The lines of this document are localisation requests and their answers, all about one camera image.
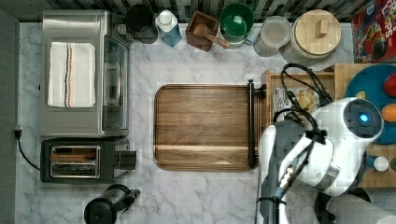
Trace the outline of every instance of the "oven door handle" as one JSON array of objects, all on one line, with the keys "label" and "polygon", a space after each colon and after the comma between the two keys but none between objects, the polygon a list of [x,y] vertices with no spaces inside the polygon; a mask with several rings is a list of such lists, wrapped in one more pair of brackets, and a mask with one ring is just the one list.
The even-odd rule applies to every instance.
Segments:
[{"label": "oven door handle", "polygon": [[122,105],[122,63],[117,63],[116,105]]}]

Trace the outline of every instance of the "black container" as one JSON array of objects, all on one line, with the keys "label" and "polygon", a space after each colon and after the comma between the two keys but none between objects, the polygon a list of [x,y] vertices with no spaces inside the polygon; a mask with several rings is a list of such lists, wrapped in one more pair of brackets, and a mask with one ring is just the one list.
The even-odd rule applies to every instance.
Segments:
[{"label": "black container", "polygon": [[152,44],[158,38],[154,14],[143,5],[132,6],[126,14],[126,24],[134,37],[145,44]]}]

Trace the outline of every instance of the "cereal box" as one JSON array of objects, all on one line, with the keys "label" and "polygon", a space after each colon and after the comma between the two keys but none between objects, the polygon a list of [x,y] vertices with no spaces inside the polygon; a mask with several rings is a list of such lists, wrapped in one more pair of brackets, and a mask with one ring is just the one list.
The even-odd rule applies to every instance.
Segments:
[{"label": "cereal box", "polygon": [[355,63],[396,62],[396,0],[377,0],[352,21]]}]

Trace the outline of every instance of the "wooden lid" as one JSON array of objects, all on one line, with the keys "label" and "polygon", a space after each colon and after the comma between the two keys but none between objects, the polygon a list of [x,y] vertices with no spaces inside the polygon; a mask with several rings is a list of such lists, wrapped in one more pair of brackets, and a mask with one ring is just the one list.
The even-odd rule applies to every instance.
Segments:
[{"label": "wooden lid", "polygon": [[327,54],[337,47],[341,39],[341,26],[328,11],[315,9],[306,12],[295,25],[296,42],[311,54]]}]

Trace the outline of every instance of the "red fruit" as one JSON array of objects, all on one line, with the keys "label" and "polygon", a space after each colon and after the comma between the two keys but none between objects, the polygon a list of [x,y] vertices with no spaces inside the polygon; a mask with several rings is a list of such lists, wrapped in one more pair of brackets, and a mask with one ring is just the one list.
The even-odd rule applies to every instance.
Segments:
[{"label": "red fruit", "polygon": [[385,79],[382,85],[384,92],[391,97],[396,97],[396,73],[391,74]]}]

